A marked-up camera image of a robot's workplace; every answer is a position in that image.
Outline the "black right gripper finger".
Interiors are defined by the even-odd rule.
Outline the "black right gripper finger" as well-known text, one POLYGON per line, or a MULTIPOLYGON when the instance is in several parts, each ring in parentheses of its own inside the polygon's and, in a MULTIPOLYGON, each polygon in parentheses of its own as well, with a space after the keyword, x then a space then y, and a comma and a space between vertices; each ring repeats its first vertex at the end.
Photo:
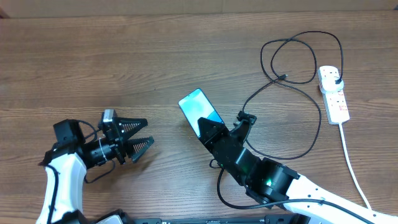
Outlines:
POLYGON ((238 121, 247 120, 251 124, 254 124, 257 120, 257 117, 252 114, 245 113, 244 111, 240 111, 237 115, 237 119, 238 121))
POLYGON ((207 118, 200 118, 198 120, 198 127, 200 131, 199 140, 203 145, 212 145, 229 133, 224 123, 212 121, 207 118))

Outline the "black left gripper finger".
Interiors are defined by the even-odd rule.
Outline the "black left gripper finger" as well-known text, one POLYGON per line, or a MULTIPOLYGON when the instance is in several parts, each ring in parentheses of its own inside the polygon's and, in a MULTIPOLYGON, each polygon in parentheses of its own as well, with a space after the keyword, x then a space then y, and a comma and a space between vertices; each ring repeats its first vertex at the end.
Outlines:
POLYGON ((144 118, 116 118, 118 133, 122 139, 129 139, 148 125, 144 118))
POLYGON ((126 154, 133 163, 137 163, 153 143, 154 138, 152 136, 148 138, 130 139, 126 143, 126 154))

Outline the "Samsung Galaxy smartphone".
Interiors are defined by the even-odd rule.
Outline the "Samsung Galaxy smartphone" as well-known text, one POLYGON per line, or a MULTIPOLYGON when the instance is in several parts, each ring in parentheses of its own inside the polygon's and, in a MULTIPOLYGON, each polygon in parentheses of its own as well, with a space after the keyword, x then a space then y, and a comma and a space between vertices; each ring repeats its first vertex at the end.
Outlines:
POLYGON ((223 123, 220 115, 200 88, 182 98, 178 105, 198 138, 200 137, 198 126, 200 118, 223 123))

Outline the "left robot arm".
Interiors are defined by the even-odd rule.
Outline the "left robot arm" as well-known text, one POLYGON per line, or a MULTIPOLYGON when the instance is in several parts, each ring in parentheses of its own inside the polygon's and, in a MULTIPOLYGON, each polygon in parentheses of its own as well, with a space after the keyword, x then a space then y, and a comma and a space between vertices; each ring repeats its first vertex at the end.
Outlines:
POLYGON ((81 124, 78 119, 65 119, 53 126, 57 141, 40 162, 47 186, 37 223, 58 223, 82 214, 88 169, 107 162, 125 164, 127 159, 136 163, 154 143, 153 137, 133 137, 148 125, 144 118, 103 118, 91 141, 86 140, 81 124))

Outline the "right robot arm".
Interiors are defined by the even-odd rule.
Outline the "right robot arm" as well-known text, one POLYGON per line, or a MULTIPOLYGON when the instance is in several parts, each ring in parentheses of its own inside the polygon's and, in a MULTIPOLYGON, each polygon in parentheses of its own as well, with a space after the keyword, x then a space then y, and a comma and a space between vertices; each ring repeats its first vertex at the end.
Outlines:
POLYGON ((254 208, 277 205, 321 223, 397 223, 397 217, 375 212, 339 197, 307 177, 273 161, 252 154, 243 146, 255 117, 240 112, 229 130, 224 123, 199 117, 199 140, 223 171, 245 187, 257 203, 254 208))

